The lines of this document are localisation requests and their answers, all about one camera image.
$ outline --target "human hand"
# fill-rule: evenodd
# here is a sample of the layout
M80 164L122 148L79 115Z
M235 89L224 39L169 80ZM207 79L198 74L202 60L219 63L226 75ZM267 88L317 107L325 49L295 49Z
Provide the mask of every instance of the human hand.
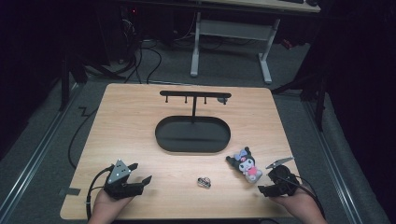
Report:
M114 221L120 211L133 199L123 198L115 200L101 189L95 199L93 205L92 216L88 224L109 224Z
M289 213L304 224L327 223L314 199L302 189L297 189L292 196L270 197L269 199L283 205Z

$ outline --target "plush toy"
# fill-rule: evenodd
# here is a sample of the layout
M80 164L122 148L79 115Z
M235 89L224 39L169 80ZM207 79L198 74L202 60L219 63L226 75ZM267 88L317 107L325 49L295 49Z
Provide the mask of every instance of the plush toy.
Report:
M233 168L242 172L249 183L256 183L262 177L262 171L257 169L248 147L242 149L239 154L234 154L233 158L226 157L226 160Z

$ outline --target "gray carpet floor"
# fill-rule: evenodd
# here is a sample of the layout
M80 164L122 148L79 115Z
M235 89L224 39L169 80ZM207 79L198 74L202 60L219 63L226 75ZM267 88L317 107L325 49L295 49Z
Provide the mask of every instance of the gray carpet floor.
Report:
M190 77L192 45L189 41L179 42L172 48L156 42L147 42L142 49L142 63L138 69L138 76L134 74L129 83L142 82L161 60L161 64L149 77L150 84L183 83L210 86L241 86L263 87L274 89L293 80L302 59L309 49L309 45L293 49L285 49L273 45L268 57L269 69L273 83L266 85L262 79L262 72L258 63L257 54L250 51L234 50L235 45L223 45L213 48L213 43L207 43L201 51L199 76ZM244 46L248 49L257 49L256 44ZM120 66L114 64L110 69L117 70ZM63 113L62 122L58 129L43 146L46 131L57 116L61 105L61 85L58 83L48 99L37 109L29 120L29 124L21 134L14 147L1 160L2 184L0 188L0 202L6 202L15 183L23 174L26 165L38 147L45 150L42 161L38 162L36 170L31 171L27 179L26 188L22 190L20 198L15 200L14 206L8 211L2 207L1 215L6 218L5 223L86 223L86 220L67 221L60 218L60 211L64 202L64 192L69 187L74 169L68 161L70 142L85 120L81 116L82 107L86 113L91 113L99 106L108 83L117 82L103 76L89 76L85 85L76 85L73 91L74 101ZM336 116L332 111L332 103L326 97L326 110L323 116L323 133L318 133L312 123L309 108L315 102L300 101L299 91L286 91L274 95L276 106L285 128L290 147L295 157L300 176L309 180L313 185L320 201L323 204L329 223L389 223L381 206L375 199L364 174L356 163ZM92 126L94 116L89 118L76 135L71 146L71 160L78 163L85 140ZM333 177L333 169L329 167L327 155L323 152L326 145L335 161L337 171L347 186L356 210L347 211L343 195L337 188L337 180ZM358 217L351 221L350 213ZM299 223L294 218L275 218L280 223Z

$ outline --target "desk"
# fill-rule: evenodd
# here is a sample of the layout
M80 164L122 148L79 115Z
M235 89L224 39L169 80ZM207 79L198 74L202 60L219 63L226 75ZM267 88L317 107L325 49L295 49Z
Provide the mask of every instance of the desk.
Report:
M196 116L223 119L231 129L228 146L215 154L171 153L160 148L155 128L168 116L191 115L192 99L169 97L160 91L229 92L227 105L216 98L197 101ZM256 184L249 184L225 160L250 147L256 165L264 173ZM119 219L173 218L260 218L289 217L281 206L270 202L257 186L273 185L265 166L289 157L290 146L271 92L264 88L128 85L110 84L106 88L86 146L70 188L81 189L78 196L67 195L61 211L64 219L85 219L85 200L93 178L122 159L139 166L129 178L140 182L152 175L143 195L123 210ZM294 161L286 165L298 174ZM209 177L210 189L197 185L198 177ZM96 181L105 183L106 175ZM96 192L92 193L92 202Z
M278 0L201 0L206 3L228 4L244 7L267 7L277 10L293 10L299 12L320 12L319 7L311 7L306 2L296 4ZM228 21L201 20L201 13L197 13L195 26L194 50L191 60L191 76L198 76L199 64L199 39L200 35L218 35L233 38L245 38L265 41L266 45L259 54L259 62L262 67L264 82L272 83L270 71L268 69L267 57L273 44L280 19L276 19L272 25L254 25Z

